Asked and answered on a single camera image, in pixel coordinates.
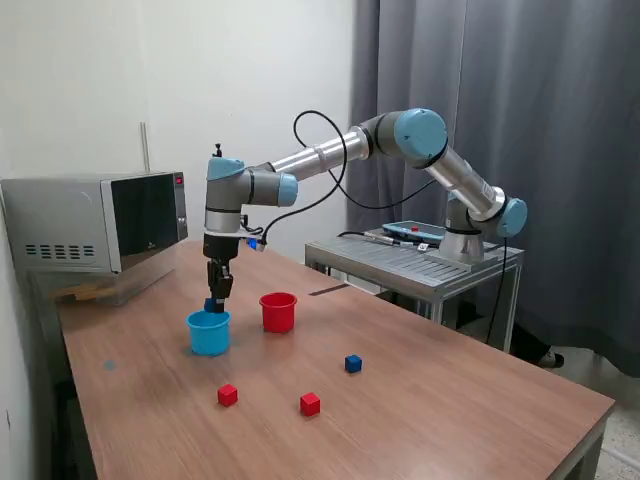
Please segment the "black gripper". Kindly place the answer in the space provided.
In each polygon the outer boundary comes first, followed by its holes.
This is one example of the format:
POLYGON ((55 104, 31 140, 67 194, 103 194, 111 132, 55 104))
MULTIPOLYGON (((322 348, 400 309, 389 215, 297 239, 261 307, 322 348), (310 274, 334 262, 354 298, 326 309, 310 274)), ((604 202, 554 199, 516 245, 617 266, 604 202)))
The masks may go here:
POLYGON ((204 235, 203 255, 209 259, 207 280, 211 298, 224 300, 230 296, 233 275, 228 264, 238 256, 238 250, 238 237, 204 235))

